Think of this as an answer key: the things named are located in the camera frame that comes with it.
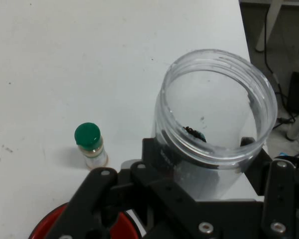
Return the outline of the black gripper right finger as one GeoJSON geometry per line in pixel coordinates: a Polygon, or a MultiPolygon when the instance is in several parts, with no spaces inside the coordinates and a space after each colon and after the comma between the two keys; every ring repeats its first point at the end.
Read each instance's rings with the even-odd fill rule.
{"type": "Polygon", "coordinates": [[[241,238],[299,239],[299,158],[261,150],[245,173],[262,202],[241,202],[241,238]]]}

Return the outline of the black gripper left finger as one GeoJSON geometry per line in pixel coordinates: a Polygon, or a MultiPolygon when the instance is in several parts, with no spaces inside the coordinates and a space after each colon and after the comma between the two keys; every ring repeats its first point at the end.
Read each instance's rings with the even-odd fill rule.
{"type": "Polygon", "coordinates": [[[134,210],[147,239],[219,239],[222,231],[199,204],[151,167],[154,140],[146,138],[142,158],[130,169],[92,170],[47,233],[49,239],[108,239],[122,211],[134,210]]]}

